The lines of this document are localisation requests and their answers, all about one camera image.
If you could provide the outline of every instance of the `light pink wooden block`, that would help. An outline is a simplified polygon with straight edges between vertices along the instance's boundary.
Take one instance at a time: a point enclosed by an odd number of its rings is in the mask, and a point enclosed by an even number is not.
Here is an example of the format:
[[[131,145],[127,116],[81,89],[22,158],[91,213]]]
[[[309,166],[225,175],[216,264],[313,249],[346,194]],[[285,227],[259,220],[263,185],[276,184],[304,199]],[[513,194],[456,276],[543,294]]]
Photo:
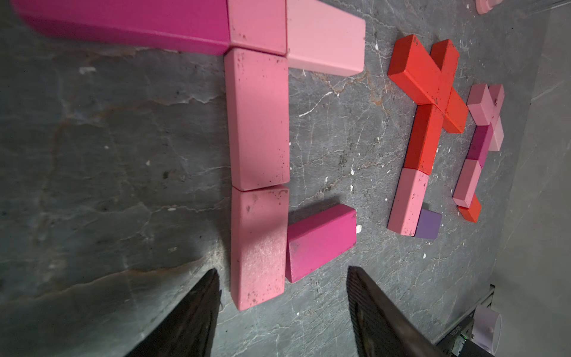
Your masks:
[[[286,54],[286,0],[228,0],[228,19],[232,47]]]
[[[222,55],[230,45],[226,0],[12,0],[51,37]]]
[[[284,292],[289,190],[232,188],[230,294],[245,310]]]
[[[232,185],[248,191],[289,182],[287,60],[235,48],[224,68]]]
[[[476,125],[490,125],[496,115],[496,106],[492,101],[488,85],[484,83],[472,86],[466,104]]]
[[[482,167],[478,160],[466,159],[464,161],[456,189],[454,190],[454,196],[452,196],[452,199],[458,206],[470,208],[481,173]]]
[[[343,76],[363,71],[365,20],[317,0],[286,3],[290,67]]]
[[[357,211],[344,204],[287,228],[285,277],[292,283],[332,261],[357,243]]]
[[[406,168],[400,171],[387,228],[402,235],[414,236],[427,185],[428,175],[424,172]]]
[[[492,120],[492,141],[490,142],[490,151],[500,151],[501,144],[504,141],[504,128],[501,125],[501,117]]]

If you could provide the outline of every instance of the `square block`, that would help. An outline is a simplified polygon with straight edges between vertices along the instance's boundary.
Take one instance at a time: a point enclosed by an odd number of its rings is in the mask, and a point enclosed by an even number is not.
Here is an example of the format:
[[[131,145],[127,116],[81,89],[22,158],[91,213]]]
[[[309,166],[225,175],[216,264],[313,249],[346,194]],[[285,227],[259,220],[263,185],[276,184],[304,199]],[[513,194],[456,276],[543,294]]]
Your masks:
[[[490,151],[500,151],[501,144],[504,141],[504,128],[501,125],[501,117],[492,120],[492,141],[490,142]]]
[[[224,69],[232,185],[248,191],[289,182],[287,60],[235,48]]]
[[[496,113],[496,106],[486,84],[472,86],[467,105],[476,125],[490,125]]]
[[[335,75],[365,66],[365,20],[317,0],[286,0],[289,66]]]
[[[422,208],[419,223],[416,226],[415,237],[420,239],[436,239],[440,230],[442,215]]]
[[[407,168],[400,171],[388,229],[402,235],[415,234],[427,185],[428,175],[424,172]]]
[[[468,106],[464,103],[462,98],[460,98],[458,92],[452,88],[442,128],[446,130],[447,133],[461,134],[464,132],[467,119]]]
[[[478,222],[478,217],[480,216],[482,205],[480,204],[478,197],[474,195],[472,203],[470,204],[470,208],[458,206],[458,210],[460,211],[460,213],[462,213],[462,217],[464,217],[465,220],[476,223]]]
[[[388,76],[416,104],[436,104],[440,69],[415,35],[395,42]]]
[[[493,132],[492,125],[477,126],[468,150],[468,156],[466,156],[466,159],[478,160],[482,169],[486,163],[486,156],[490,149]]]
[[[223,55],[230,45],[226,0],[12,0],[50,37]]]
[[[478,160],[466,159],[464,161],[460,177],[458,177],[458,182],[456,183],[456,189],[454,190],[454,196],[452,196],[452,199],[458,206],[470,208],[481,173],[482,167]]]
[[[416,107],[415,121],[412,125],[404,167],[420,170],[427,175],[432,173],[443,121],[444,116],[435,105],[428,104]]]
[[[286,54],[286,0],[228,0],[230,45]]]
[[[232,188],[230,294],[242,311],[284,292],[289,190]]]
[[[285,277],[292,283],[317,270],[357,243],[357,211],[344,204],[287,228]]]

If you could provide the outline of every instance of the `orange-red cross-shaped block arrangement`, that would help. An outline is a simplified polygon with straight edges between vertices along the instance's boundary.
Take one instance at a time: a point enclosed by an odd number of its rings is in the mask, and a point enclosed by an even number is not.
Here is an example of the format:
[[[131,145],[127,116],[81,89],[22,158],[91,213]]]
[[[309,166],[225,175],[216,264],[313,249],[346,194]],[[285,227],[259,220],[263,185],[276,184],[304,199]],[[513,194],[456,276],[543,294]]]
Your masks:
[[[441,128],[448,133],[464,132],[468,107],[452,87],[459,56],[449,39],[435,43],[430,54],[415,35],[395,43],[388,75],[418,105],[404,162],[407,175],[417,170],[417,176],[428,180]],[[419,182],[401,173],[390,230],[415,235],[427,187]]]

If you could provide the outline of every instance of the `red wooden block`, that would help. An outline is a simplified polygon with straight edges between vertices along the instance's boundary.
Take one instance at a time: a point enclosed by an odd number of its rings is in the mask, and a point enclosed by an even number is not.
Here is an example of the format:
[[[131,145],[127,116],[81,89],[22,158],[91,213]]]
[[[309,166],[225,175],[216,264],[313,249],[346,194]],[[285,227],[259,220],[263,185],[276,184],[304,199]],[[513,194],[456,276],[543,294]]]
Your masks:
[[[435,105],[419,105],[412,125],[404,167],[432,173],[444,116]]]
[[[357,212],[338,204],[287,228],[285,277],[292,283],[357,243]]]
[[[452,88],[442,128],[446,130],[447,133],[461,134],[464,132],[467,119],[468,106],[464,103],[462,98],[460,98],[458,92]]]
[[[470,208],[465,208],[458,206],[458,210],[462,213],[462,217],[469,222],[478,222],[478,217],[480,216],[480,212],[482,210],[482,205],[478,200],[478,197],[474,195],[472,199],[472,203],[470,204]]]
[[[289,189],[232,188],[230,295],[245,310],[284,292]]]

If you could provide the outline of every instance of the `purple wooden block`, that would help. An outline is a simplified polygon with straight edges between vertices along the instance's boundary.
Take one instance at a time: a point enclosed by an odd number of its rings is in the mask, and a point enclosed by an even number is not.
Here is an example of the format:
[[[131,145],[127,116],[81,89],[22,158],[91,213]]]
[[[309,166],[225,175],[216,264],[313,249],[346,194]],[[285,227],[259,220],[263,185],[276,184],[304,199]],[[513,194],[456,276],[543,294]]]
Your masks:
[[[438,230],[440,229],[440,222],[442,222],[442,215],[440,213],[425,210],[424,208],[421,209],[415,237],[420,239],[436,239],[438,237]]]
[[[482,169],[486,163],[486,155],[488,155],[488,151],[490,150],[493,133],[492,125],[477,126],[474,136],[472,137],[470,150],[468,150],[466,159],[478,160]]]

